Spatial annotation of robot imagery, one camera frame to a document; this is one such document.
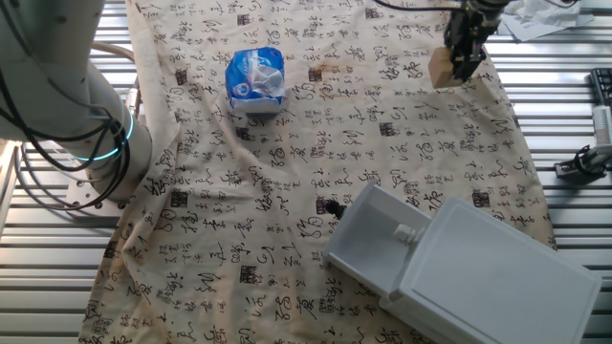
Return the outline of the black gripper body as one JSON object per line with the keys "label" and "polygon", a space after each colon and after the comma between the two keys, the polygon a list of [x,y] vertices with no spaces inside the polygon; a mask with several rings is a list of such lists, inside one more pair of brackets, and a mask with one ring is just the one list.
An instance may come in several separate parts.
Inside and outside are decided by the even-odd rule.
{"label": "black gripper body", "polygon": [[483,46],[498,27],[498,1],[462,0],[451,12],[448,26],[454,28],[454,47]]}

